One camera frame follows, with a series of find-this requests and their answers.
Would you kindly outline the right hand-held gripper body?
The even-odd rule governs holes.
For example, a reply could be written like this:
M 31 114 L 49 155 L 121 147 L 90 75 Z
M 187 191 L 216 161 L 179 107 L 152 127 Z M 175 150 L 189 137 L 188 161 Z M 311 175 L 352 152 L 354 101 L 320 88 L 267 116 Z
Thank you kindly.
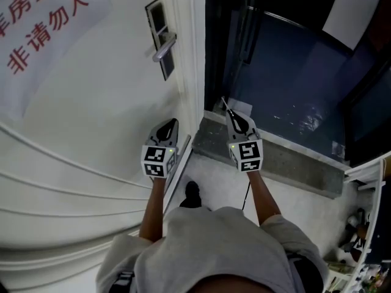
M 228 144 L 230 158 L 239 172 L 259 171 L 263 163 L 263 141 L 256 134 Z

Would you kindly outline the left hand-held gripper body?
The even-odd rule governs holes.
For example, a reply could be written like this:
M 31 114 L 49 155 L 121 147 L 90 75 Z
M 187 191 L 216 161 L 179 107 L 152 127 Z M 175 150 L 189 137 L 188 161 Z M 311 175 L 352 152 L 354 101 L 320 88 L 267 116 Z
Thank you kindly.
M 141 167 L 145 176 L 167 178 L 177 163 L 178 148 L 148 140 L 142 146 Z

